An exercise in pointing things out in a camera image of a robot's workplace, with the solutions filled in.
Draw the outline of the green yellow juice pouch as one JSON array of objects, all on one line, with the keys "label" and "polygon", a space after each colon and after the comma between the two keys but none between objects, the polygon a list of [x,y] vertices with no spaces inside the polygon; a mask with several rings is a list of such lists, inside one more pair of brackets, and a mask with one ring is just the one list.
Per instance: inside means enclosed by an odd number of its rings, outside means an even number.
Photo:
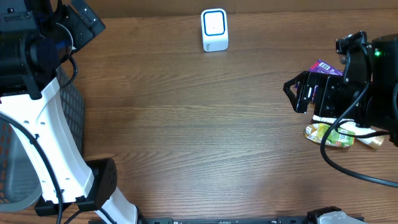
[{"label": "green yellow juice pouch", "polygon": [[[324,123],[313,123],[305,128],[304,136],[313,142],[321,143],[323,136],[327,129],[330,127],[329,124]],[[333,130],[326,139],[326,145],[333,147],[350,147],[354,144],[355,138],[354,132],[347,131],[343,128],[338,128],[337,131]]]}]

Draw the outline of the white cream tube gold cap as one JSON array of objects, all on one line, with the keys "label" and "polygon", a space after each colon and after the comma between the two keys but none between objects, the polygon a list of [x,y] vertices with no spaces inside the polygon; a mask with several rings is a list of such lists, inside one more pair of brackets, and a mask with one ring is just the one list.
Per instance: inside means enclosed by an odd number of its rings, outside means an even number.
[{"label": "white cream tube gold cap", "polygon": [[[322,118],[317,115],[313,116],[313,123],[324,123],[324,124],[329,124],[332,125],[336,118]],[[381,147],[382,143],[384,142],[384,135],[380,136],[372,136],[369,138],[357,138],[357,136],[364,136],[367,134],[374,134],[376,131],[372,128],[360,128],[352,119],[343,119],[342,120],[343,124],[338,126],[338,128],[343,128],[347,131],[352,131],[354,132],[354,138],[358,139],[362,143],[368,145],[369,147],[373,149],[378,149]]]}]

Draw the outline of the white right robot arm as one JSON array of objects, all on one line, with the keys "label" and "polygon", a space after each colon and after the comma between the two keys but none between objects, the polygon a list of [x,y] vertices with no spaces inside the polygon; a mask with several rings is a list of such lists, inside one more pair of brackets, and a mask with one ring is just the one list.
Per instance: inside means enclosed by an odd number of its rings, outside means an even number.
[{"label": "white right robot arm", "polygon": [[397,143],[397,35],[371,42],[363,31],[337,39],[336,53],[345,66],[342,75],[304,71],[284,83],[293,110],[315,115],[343,116],[360,126],[386,130]]}]

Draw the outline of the purple pad package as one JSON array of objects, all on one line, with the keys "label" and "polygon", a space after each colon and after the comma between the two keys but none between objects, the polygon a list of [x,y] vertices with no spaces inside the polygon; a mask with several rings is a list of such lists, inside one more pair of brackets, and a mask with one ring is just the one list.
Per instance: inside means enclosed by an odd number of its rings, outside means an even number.
[{"label": "purple pad package", "polygon": [[343,72],[326,63],[324,60],[318,59],[309,69],[309,72],[325,73],[329,75],[342,76]]}]

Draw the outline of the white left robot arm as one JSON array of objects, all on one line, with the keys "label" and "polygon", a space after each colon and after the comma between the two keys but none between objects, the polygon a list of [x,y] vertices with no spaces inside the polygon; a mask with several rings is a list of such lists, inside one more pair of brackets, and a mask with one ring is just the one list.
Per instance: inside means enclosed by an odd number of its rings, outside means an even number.
[{"label": "white left robot arm", "polygon": [[1,2],[1,119],[21,141],[40,180],[40,217],[71,204],[105,223],[137,223],[138,208],[117,186],[111,158],[86,161],[67,123],[57,70],[104,31],[84,1]]}]

